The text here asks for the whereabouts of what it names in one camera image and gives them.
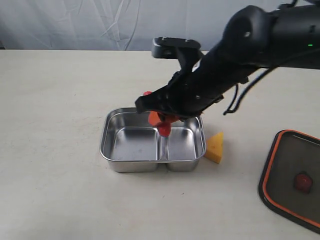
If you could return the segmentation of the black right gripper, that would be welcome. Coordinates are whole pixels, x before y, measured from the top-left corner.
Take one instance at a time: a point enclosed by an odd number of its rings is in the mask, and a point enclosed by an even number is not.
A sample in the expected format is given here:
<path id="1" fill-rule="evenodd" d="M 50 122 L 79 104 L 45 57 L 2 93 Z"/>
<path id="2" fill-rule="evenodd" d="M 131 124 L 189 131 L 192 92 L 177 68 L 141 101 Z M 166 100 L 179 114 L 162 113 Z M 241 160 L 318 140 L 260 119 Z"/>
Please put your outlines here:
<path id="1" fill-rule="evenodd" d="M 149 112 L 148 122 L 153 127 L 164 123 L 171 125 L 180 118 L 192 118 L 203 110 L 221 101 L 223 94 L 234 85 L 246 82 L 248 69 L 244 66 L 201 59 L 198 67 L 175 81 L 152 92 L 140 96 L 135 101 L 138 113 Z"/>

